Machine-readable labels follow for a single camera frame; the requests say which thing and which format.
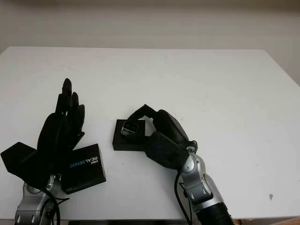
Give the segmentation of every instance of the black base block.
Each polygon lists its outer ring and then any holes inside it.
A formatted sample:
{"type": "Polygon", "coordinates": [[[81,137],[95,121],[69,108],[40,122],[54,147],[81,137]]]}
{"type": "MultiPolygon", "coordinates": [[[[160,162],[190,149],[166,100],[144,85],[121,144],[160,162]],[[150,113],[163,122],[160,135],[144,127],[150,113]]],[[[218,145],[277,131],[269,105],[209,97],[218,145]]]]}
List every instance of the black base block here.
{"type": "MultiPolygon", "coordinates": [[[[117,120],[116,128],[113,135],[113,149],[115,151],[144,151],[144,143],[135,143],[132,140],[126,139],[123,135],[121,135],[121,129],[126,120],[117,120]]],[[[137,120],[135,124],[138,125],[137,136],[140,136],[144,139],[145,136],[145,121],[137,120]]]]}

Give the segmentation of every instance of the robotic hand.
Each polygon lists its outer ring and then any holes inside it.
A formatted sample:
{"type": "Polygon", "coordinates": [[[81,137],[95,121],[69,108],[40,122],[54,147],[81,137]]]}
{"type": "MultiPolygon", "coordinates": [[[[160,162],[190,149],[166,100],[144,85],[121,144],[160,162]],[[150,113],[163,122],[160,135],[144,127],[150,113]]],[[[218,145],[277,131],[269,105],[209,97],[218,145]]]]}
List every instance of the robotic hand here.
{"type": "Polygon", "coordinates": [[[83,137],[84,105],[72,93],[69,79],[64,81],[56,110],[46,119],[38,138],[37,150],[21,142],[1,153],[7,170],[24,180],[23,199],[15,214],[17,225],[49,225],[60,211],[56,195],[68,153],[83,137]]]}
{"type": "Polygon", "coordinates": [[[233,225],[227,207],[214,181],[205,171],[204,161],[196,155],[197,142],[189,141],[179,122],[164,110],[154,111],[147,105],[135,111],[124,123],[121,134],[128,140],[145,141],[146,155],[160,165],[176,169],[174,190],[179,205],[188,218],[177,194],[178,179],[181,176],[185,193],[202,225],[233,225]],[[136,136],[135,121],[147,116],[153,119],[156,131],[150,137],[136,136]]]}

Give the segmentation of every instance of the table surface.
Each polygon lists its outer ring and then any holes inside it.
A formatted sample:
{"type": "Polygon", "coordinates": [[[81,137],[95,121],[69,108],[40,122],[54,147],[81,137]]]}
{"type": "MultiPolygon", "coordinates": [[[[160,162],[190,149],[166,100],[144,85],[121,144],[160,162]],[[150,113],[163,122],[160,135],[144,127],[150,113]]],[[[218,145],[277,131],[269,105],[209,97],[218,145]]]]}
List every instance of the table surface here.
{"type": "MultiPolygon", "coordinates": [[[[62,219],[183,218],[175,171],[113,150],[116,119],[143,104],[198,141],[234,218],[299,215],[300,88],[265,51],[10,47],[0,55],[0,151],[36,148],[66,77],[86,110],[76,148],[99,144],[107,182],[69,195],[62,219]]],[[[0,160],[0,218],[14,218],[22,185],[0,160]]]]}

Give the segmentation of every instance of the silver robotic arm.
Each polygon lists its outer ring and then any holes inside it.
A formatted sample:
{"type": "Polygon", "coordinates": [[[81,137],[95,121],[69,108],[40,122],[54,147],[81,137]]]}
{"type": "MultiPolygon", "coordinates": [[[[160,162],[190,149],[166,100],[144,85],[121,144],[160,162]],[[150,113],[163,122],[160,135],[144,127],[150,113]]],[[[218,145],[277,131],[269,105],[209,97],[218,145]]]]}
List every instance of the silver robotic arm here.
{"type": "Polygon", "coordinates": [[[180,176],[188,200],[202,225],[234,224],[213,179],[205,171],[201,157],[190,153],[180,176]]]}
{"type": "MultiPolygon", "coordinates": [[[[59,179],[51,175],[46,190],[56,196],[60,191],[59,179]]],[[[50,225],[54,214],[54,204],[49,196],[24,183],[23,199],[15,213],[15,225],[50,225]]]]}

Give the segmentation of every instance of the black box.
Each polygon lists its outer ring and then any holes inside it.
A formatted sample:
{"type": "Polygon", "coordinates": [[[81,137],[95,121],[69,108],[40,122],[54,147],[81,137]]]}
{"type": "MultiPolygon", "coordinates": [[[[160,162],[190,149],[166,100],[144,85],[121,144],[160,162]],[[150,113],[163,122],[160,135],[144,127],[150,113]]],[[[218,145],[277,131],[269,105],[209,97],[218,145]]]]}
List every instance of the black box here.
{"type": "Polygon", "coordinates": [[[61,175],[61,189],[70,194],[106,181],[98,144],[73,150],[61,175]]]}
{"type": "MultiPolygon", "coordinates": [[[[116,128],[113,135],[113,149],[115,151],[144,151],[144,143],[134,143],[131,140],[127,140],[121,135],[121,129],[126,120],[117,120],[116,128]]],[[[138,125],[137,136],[141,138],[145,137],[145,121],[137,120],[135,124],[138,125]]]]}

